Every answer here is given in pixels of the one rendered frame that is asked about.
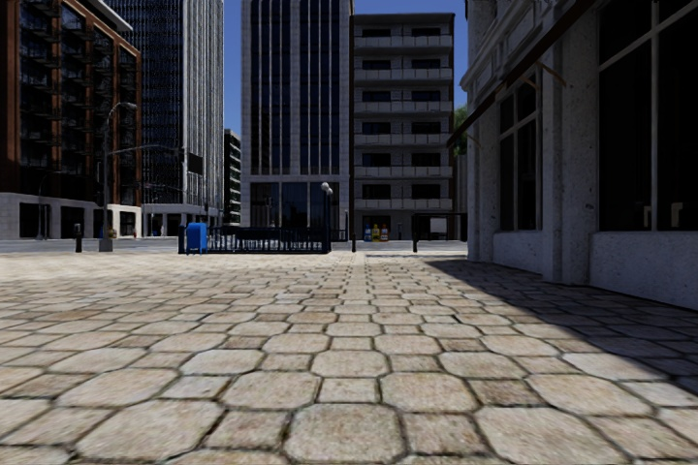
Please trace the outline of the dark stairway railing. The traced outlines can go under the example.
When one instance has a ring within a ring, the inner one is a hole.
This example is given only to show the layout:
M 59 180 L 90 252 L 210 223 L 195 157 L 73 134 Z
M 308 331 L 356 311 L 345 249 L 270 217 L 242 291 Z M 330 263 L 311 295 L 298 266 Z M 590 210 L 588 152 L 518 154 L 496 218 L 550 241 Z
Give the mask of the dark stairway railing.
M 211 254 L 328 254 L 332 250 L 331 197 L 333 189 L 321 184 L 323 225 L 319 227 L 207 226 L 207 253 Z

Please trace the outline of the black bus shelter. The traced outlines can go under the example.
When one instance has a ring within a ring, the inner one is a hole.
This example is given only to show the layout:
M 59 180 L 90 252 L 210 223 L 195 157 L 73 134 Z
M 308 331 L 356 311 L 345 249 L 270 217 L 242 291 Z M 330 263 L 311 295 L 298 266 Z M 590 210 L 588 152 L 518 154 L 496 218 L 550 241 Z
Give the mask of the black bus shelter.
M 418 252 L 418 243 L 425 234 L 428 238 L 448 239 L 453 226 L 459 226 L 460 241 L 467 240 L 467 218 L 465 212 L 416 212 L 411 215 L 412 250 Z

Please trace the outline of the grey concrete balcony building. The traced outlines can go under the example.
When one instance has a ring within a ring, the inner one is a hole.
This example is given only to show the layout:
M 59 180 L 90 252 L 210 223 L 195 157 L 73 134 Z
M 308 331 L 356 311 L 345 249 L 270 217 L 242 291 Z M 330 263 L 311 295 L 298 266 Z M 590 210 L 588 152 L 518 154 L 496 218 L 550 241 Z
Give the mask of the grey concrete balcony building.
M 452 13 L 355 15 L 352 218 L 412 239 L 411 215 L 454 212 Z

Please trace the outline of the dark building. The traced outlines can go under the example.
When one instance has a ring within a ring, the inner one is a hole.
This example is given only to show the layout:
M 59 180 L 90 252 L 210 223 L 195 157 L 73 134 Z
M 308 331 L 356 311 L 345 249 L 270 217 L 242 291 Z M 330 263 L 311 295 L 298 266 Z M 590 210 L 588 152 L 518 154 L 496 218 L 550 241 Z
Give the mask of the dark building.
M 231 129 L 224 130 L 225 181 L 223 223 L 239 225 L 241 219 L 241 141 Z

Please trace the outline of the blue letter box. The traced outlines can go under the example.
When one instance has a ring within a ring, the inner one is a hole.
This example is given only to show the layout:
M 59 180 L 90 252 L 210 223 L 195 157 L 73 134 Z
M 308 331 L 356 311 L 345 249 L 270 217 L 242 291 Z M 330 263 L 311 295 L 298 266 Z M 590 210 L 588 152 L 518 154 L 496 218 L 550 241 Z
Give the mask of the blue letter box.
M 202 255 L 207 252 L 207 224 L 189 223 L 186 227 L 185 254 L 198 253 Z

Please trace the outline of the glass tower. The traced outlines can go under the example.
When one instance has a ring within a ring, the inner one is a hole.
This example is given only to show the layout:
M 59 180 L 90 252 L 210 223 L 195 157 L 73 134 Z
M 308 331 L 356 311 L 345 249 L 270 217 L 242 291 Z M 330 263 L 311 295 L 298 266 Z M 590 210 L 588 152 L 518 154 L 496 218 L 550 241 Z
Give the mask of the glass tower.
M 223 0 L 104 0 L 142 56 L 142 234 L 216 223 L 228 163 Z

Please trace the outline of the pale stone building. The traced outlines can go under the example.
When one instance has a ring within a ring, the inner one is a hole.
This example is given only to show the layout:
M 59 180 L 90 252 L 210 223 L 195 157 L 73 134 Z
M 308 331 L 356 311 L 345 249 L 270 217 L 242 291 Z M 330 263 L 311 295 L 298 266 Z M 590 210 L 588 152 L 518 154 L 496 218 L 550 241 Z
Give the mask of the pale stone building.
M 698 0 L 465 0 L 468 256 L 698 310 Z

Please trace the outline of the traffic light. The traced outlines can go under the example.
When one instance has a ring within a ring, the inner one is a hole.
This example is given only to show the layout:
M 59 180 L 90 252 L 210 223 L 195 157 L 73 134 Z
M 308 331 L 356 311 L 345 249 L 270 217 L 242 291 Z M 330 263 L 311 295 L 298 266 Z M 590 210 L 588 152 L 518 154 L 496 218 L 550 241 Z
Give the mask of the traffic light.
M 111 135 L 111 118 L 114 112 L 118 108 L 125 108 L 130 111 L 136 111 L 138 106 L 129 102 L 118 102 L 114 104 L 104 124 L 102 125 L 103 132 L 103 143 L 102 143 L 102 165 L 103 172 L 98 177 L 99 181 L 103 184 L 103 194 L 101 198 L 100 205 L 102 206 L 102 228 L 99 235 L 99 252 L 112 252 L 113 251 L 113 238 L 109 236 L 110 225 L 109 225 L 109 157 L 111 155 L 117 155 L 127 152 L 138 152 L 140 150 L 147 149 L 158 149 L 166 152 L 171 152 L 170 158 L 173 162 L 178 162 L 181 170 L 181 198 L 184 200 L 188 192 L 188 176 L 190 172 L 196 175 L 203 175 L 205 173 L 205 159 L 199 155 L 190 152 L 186 147 L 168 147 L 160 144 L 148 144 L 134 146 L 131 148 L 118 149 L 115 151 L 110 151 L 110 135 Z

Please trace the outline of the red brick building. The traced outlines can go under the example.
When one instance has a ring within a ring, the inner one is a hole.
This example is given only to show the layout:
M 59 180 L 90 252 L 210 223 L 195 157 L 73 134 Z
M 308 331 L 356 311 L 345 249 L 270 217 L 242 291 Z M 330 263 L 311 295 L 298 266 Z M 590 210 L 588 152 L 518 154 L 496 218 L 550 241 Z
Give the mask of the red brick building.
M 102 125 L 142 145 L 140 52 L 104 0 L 0 0 L 0 240 L 99 237 Z M 142 231 L 142 151 L 109 157 L 110 235 Z

